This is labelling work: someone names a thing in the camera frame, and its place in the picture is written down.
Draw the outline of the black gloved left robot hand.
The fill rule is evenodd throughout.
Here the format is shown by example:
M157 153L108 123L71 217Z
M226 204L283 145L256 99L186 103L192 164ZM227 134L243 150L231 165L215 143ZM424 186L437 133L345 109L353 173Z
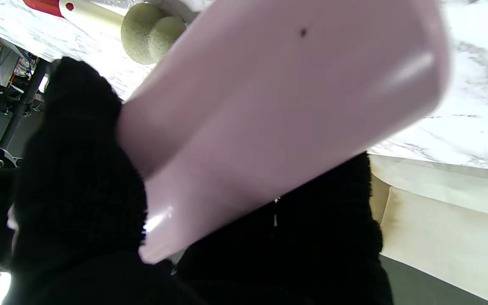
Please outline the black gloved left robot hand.
M16 186L10 304L393 304L366 152L201 239L171 274L138 254L147 195L111 85L63 57L45 101Z

